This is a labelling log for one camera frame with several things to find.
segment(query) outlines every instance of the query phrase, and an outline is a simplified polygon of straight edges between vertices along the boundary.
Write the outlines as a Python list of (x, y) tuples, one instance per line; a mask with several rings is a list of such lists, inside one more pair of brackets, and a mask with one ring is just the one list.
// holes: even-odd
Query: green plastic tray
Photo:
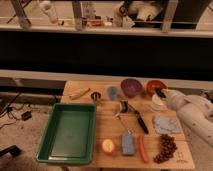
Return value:
[(90, 163), (95, 122), (95, 105), (55, 104), (39, 146), (37, 161), (62, 164)]

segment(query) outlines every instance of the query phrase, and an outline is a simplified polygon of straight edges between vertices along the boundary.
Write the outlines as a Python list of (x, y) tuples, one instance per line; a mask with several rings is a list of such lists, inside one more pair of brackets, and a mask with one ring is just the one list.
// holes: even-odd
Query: table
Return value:
[[(119, 100), (110, 101), (107, 95), (107, 88), (116, 86), (120, 89), (120, 82), (107, 81), (67, 81), (62, 103), (93, 103), (90, 95), (94, 91), (102, 94), (101, 104), (97, 106), (96, 114), (96, 132), (93, 160), (86, 167), (94, 168), (134, 168), (134, 169), (194, 169), (194, 162), (189, 151), (183, 130), (180, 134), (172, 134), (175, 137), (175, 142), (178, 149), (174, 153), (174, 158), (167, 162), (157, 164), (153, 162), (153, 157), (159, 153), (159, 134), (153, 128), (152, 118), (154, 115), (176, 117), (176, 112), (166, 109), (161, 112), (153, 112), (150, 109), (151, 98), (147, 95), (136, 96), (128, 99), (129, 103), (141, 112), (141, 115), (149, 129), (149, 134), (144, 134), (141, 127), (138, 125), (136, 117), (133, 113), (127, 113), (122, 116), (128, 127), (133, 130), (136, 154), (134, 156), (121, 155), (121, 134), (125, 132), (119, 120), (114, 116), (119, 111)], [(69, 95), (81, 88), (90, 88), (90, 92), (82, 97), (71, 100)], [(144, 146), (150, 158), (148, 164), (144, 163), (138, 152), (138, 137), (144, 135)], [(101, 143), (104, 139), (111, 138), (116, 145), (116, 152), (113, 156), (107, 156), (101, 150)]]

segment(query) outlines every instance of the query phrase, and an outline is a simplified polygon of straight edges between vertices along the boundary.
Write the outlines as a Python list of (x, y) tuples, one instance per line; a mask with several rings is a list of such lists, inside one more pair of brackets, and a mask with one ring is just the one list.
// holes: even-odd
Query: red bowl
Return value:
[(160, 88), (160, 89), (167, 89), (167, 86), (160, 80), (151, 80), (148, 81), (146, 85), (146, 92), (147, 94), (152, 97), (155, 94), (155, 89)]
[(121, 82), (121, 89), (128, 97), (134, 97), (143, 92), (143, 85), (136, 79), (127, 78)]

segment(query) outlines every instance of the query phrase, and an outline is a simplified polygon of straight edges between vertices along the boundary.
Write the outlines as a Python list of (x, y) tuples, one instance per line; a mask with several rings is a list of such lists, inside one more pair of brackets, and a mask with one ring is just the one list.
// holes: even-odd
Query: blue sponge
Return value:
[(122, 154), (127, 156), (135, 154), (134, 137), (130, 133), (122, 135)]

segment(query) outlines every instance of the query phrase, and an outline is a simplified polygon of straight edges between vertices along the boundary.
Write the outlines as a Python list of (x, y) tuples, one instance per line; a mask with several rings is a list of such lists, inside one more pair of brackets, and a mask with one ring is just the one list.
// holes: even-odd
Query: purple bowl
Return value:
[(133, 78), (127, 78), (121, 82), (121, 89), (128, 97), (134, 97), (143, 92), (142, 84)]

